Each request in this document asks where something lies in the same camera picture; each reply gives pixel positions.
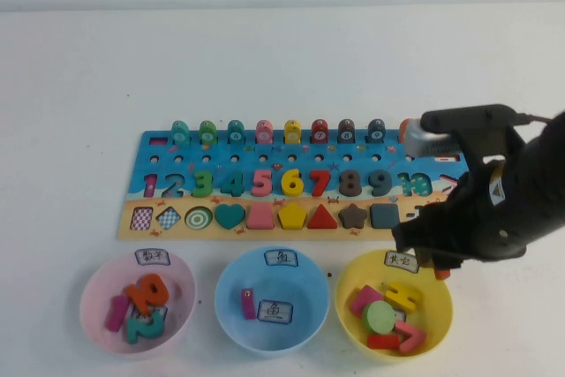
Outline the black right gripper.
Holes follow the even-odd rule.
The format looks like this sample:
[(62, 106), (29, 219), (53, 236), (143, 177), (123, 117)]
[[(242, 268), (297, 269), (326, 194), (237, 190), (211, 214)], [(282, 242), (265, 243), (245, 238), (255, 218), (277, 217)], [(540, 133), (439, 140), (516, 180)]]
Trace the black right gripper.
[(505, 228), (504, 204), (491, 200), (491, 177), (501, 179), (509, 198), (528, 177), (528, 163), (494, 161), (465, 172), (446, 201), (424, 206), (417, 218), (393, 228), (396, 250), (413, 249), (421, 268), (436, 270), (460, 268), (465, 260), (495, 262), (524, 256), (525, 244)]

